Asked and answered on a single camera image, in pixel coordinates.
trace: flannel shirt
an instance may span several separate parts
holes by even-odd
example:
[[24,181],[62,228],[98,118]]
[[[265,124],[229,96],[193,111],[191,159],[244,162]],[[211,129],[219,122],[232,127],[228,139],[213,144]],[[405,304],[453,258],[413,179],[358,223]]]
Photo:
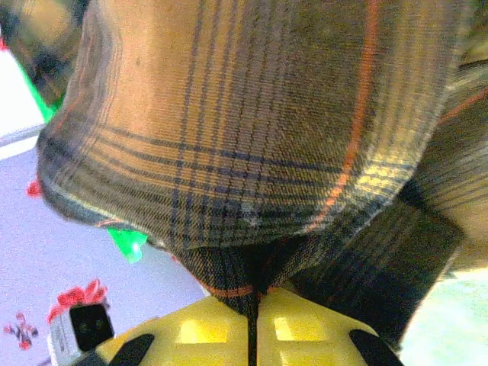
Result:
[[66,90],[46,202],[161,243],[251,320],[252,360],[285,281],[397,348],[462,246],[486,265],[486,8],[1,0],[0,24],[45,99]]

